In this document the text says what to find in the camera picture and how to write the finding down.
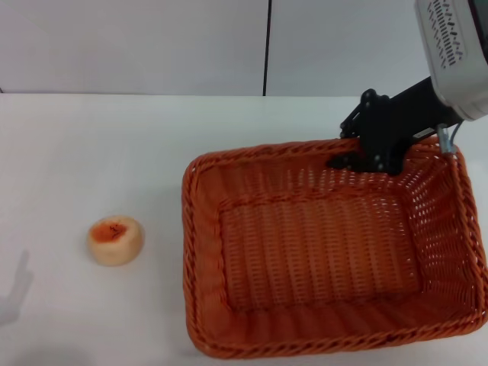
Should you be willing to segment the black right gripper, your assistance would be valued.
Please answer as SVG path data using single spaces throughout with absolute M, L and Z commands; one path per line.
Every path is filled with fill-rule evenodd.
M 359 136 L 360 153 L 335 155 L 326 166 L 398 175 L 413 144 L 435 133 L 439 124 L 451 127 L 460 122 L 454 109 L 439 100 L 429 77 L 392 98 L 369 88 L 340 123 L 339 137 Z

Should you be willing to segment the orange woven plastic basket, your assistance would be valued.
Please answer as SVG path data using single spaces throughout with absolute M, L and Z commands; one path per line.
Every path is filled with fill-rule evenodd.
M 436 138 L 396 176 L 326 166 L 325 140 L 212 152 L 182 185 L 186 325 L 215 358 L 356 351 L 488 323 L 464 157 Z

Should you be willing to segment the round bread with orange centre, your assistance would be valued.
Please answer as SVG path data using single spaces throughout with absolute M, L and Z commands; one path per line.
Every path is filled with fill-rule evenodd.
M 105 217 L 88 230 L 87 247 L 99 265 L 125 265 L 140 254 L 143 246 L 143 227 L 129 216 Z

